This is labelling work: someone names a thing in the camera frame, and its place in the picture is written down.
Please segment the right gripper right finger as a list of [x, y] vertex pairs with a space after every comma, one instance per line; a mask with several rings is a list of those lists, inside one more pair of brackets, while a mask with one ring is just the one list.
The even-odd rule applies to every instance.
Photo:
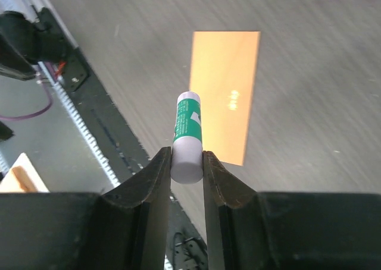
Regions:
[[210, 269], [379, 269], [380, 195], [258, 192], [203, 154]]

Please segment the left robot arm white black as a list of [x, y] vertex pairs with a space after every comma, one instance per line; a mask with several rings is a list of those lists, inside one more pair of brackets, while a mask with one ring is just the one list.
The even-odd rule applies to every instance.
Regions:
[[39, 62], [65, 60], [71, 45], [60, 34], [41, 29], [18, 11], [1, 13], [1, 75], [28, 81]]

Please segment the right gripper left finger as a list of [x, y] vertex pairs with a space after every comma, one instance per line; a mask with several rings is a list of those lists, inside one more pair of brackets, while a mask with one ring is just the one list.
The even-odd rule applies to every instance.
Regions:
[[1, 194], [2, 269], [164, 269], [171, 149], [106, 194]]

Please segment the orange paper envelope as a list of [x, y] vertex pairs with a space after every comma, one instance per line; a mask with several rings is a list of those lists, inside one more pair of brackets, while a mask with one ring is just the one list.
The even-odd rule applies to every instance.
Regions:
[[222, 162], [245, 160], [260, 33], [193, 34], [189, 88], [201, 98], [204, 150]]

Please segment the green white glue stick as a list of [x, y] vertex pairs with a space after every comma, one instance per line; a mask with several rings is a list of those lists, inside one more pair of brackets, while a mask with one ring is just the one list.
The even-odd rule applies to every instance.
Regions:
[[177, 98], [171, 158], [171, 178], [179, 184], [195, 184], [203, 178], [201, 100], [191, 91]]

